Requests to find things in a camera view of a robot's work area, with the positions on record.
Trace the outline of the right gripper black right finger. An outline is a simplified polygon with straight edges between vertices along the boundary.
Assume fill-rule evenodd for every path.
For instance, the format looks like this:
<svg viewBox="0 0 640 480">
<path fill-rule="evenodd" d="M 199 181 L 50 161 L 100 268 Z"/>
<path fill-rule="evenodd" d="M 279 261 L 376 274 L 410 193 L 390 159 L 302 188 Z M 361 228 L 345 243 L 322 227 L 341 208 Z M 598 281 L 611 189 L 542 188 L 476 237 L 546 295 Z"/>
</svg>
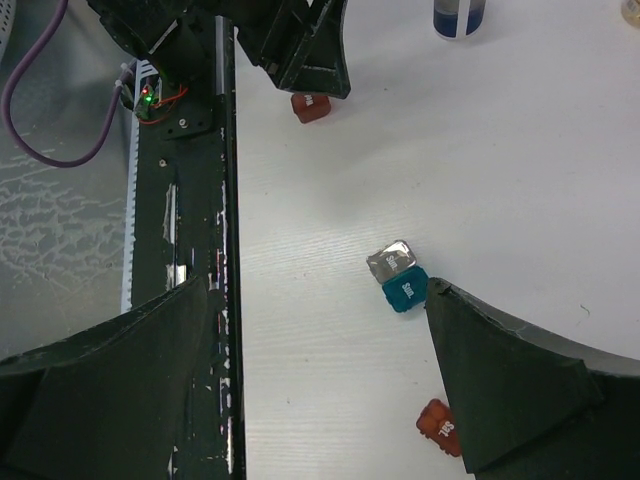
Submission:
<svg viewBox="0 0 640 480">
<path fill-rule="evenodd" d="M 639 362 L 432 278 L 426 315 L 466 471 L 477 479 L 636 479 Z"/>
</svg>

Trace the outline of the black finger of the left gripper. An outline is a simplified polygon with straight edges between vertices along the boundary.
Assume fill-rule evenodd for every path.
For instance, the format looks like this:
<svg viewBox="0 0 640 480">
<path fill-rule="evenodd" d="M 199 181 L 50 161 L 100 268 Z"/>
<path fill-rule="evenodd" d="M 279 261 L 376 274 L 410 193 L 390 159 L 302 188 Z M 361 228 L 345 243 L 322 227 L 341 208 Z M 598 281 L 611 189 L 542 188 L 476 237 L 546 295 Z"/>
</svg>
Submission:
<svg viewBox="0 0 640 480">
<path fill-rule="evenodd" d="M 267 1 L 237 39 L 282 91 L 345 99 L 351 92 L 344 50 L 345 1 Z"/>
</svg>

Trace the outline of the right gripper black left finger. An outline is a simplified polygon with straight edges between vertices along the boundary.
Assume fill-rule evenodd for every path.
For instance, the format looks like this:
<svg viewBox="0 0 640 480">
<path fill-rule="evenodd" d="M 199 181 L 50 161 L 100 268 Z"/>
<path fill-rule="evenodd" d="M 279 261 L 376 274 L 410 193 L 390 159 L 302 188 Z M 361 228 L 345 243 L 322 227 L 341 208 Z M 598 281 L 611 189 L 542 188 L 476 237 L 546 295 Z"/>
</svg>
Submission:
<svg viewBox="0 0 640 480">
<path fill-rule="evenodd" d="M 2 478 L 166 478 L 206 312 L 192 278 L 2 360 Z"/>
</svg>

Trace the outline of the white bottle cap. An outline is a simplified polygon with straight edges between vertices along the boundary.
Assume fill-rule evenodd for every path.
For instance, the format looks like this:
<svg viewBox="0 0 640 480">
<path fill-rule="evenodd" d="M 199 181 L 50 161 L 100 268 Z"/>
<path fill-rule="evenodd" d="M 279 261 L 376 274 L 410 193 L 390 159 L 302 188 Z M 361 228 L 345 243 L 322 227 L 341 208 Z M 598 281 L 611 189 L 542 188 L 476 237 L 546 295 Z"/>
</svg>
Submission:
<svg viewBox="0 0 640 480">
<path fill-rule="evenodd" d="M 485 0 L 434 0 L 434 29 L 445 39 L 466 38 L 480 28 L 485 8 Z"/>
</svg>

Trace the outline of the teal pill box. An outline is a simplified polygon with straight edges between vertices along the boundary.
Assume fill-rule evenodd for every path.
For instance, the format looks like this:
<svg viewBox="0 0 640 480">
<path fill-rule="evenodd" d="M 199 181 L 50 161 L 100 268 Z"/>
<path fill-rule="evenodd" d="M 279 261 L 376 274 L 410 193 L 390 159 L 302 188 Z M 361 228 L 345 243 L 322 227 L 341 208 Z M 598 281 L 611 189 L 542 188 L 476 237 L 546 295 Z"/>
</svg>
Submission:
<svg viewBox="0 0 640 480">
<path fill-rule="evenodd" d="M 382 291 L 396 313 L 405 313 L 426 302 L 428 280 L 426 271 L 415 265 L 386 281 Z"/>
</svg>

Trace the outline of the grey pill box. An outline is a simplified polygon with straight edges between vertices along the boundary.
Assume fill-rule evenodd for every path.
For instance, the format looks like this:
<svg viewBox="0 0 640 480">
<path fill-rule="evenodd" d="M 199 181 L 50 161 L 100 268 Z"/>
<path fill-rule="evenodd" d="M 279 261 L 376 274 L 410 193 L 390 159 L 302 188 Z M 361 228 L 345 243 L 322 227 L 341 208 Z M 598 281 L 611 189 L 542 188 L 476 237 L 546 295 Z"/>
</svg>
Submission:
<svg viewBox="0 0 640 480">
<path fill-rule="evenodd" d="M 415 266 L 417 258 L 409 244 L 398 239 L 368 256 L 366 264 L 376 281 L 383 285 Z"/>
</svg>

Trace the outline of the glass pill bottle yellow pills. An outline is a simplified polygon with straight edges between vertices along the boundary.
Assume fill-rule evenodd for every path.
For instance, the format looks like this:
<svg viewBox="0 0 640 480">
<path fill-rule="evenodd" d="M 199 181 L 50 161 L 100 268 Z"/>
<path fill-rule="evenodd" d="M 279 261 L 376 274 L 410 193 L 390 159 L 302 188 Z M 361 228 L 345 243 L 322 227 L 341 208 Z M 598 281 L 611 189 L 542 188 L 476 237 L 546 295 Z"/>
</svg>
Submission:
<svg viewBox="0 0 640 480">
<path fill-rule="evenodd" d="M 634 28 L 640 27 L 640 0 L 623 0 L 621 15 Z"/>
</svg>

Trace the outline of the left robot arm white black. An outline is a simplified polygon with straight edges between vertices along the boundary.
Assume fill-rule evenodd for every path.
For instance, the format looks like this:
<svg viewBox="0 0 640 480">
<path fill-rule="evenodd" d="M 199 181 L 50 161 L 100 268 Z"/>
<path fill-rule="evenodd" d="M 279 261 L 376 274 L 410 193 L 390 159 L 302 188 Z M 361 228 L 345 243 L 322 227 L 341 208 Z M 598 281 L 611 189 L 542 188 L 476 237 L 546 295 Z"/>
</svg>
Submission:
<svg viewBox="0 0 640 480">
<path fill-rule="evenodd" d="M 344 99 L 344 1 L 92 1 L 113 40 L 172 82 L 199 77 L 212 58 L 205 38 L 230 21 L 249 61 L 282 91 Z"/>
</svg>

